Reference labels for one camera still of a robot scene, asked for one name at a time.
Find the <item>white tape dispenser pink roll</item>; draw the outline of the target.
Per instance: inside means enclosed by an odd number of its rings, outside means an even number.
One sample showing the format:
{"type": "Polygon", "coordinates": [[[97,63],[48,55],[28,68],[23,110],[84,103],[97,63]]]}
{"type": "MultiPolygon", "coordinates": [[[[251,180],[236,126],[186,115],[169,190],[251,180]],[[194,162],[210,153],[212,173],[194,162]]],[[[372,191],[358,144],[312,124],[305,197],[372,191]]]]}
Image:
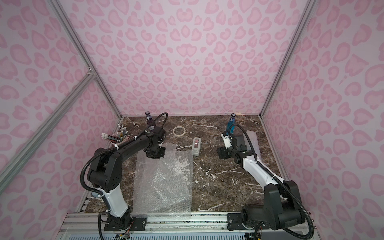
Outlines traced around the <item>white tape dispenser pink roll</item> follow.
{"type": "Polygon", "coordinates": [[[202,144],[201,138],[195,137],[193,139],[193,144],[192,144],[192,155],[193,156],[199,156],[200,155],[201,144],[202,144]]]}

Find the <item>blue glass bottle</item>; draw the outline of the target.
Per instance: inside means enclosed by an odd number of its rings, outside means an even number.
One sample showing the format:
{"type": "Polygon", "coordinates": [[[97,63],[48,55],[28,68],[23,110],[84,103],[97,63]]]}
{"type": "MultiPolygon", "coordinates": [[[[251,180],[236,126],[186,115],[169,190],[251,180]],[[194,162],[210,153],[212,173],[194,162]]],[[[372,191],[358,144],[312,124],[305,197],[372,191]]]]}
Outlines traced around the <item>blue glass bottle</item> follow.
{"type": "Polygon", "coordinates": [[[232,135],[235,130],[236,114],[232,113],[231,117],[227,123],[226,127],[226,136],[232,135]]]}

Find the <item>bubble wrap sheet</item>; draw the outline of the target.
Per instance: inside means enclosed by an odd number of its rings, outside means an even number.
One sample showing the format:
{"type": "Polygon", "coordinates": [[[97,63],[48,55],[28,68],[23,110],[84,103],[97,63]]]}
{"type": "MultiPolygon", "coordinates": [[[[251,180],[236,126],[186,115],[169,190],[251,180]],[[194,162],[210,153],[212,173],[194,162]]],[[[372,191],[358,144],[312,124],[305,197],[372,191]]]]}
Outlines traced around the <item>bubble wrap sheet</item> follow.
{"type": "Polygon", "coordinates": [[[150,159],[138,152],[132,215],[181,219],[192,212],[193,155],[165,143],[165,156],[150,159]]]}
{"type": "Polygon", "coordinates": [[[247,134],[248,134],[248,136],[249,136],[249,138],[251,140],[252,146],[254,147],[254,149],[256,151],[258,159],[262,160],[262,156],[261,156],[261,152],[260,152],[260,147],[259,147],[259,143],[258,143],[258,137],[257,137],[256,132],[247,131],[247,134]]]}

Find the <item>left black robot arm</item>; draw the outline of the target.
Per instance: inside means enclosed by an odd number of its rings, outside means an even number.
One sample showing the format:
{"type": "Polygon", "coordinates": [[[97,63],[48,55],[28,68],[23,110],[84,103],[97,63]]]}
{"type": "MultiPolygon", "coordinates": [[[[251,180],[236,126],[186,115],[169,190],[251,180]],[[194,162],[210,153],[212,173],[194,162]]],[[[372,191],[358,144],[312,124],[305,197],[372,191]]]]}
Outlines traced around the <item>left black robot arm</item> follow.
{"type": "Polygon", "coordinates": [[[99,148],[94,156],[88,160],[80,175],[82,187],[103,200],[107,207],[105,231],[127,230],[134,222],[131,210],[126,203],[122,191],[122,165],[134,154],[144,151],[149,159],[161,159],[165,156],[166,148],[161,144],[167,133],[164,125],[168,119],[168,113],[162,113],[160,117],[165,119],[162,125],[155,126],[151,131],[151,123],[132,139],[119,143],[109,149],[99,148]]]}

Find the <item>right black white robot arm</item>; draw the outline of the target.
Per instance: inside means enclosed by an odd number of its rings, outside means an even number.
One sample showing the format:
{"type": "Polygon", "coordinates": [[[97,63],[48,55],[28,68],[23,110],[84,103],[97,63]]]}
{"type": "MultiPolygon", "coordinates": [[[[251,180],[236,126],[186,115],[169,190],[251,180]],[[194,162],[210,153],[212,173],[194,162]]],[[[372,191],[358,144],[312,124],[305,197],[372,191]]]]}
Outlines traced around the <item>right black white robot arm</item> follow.
{"type": "Polygon", "coordinates": [[[217,149],[219,158],[234,159],[264,188],[262,204],[244,205],[240,213],[227,215],[228,230],[254,230],[254,239],[260,240],[263,226],[267,226],[301,240],[311,239],[315,227],[298,185],[279,177],[261,161],[247,131],[239,124],[232,124],[221,137],[225,145],[217,149]]]}

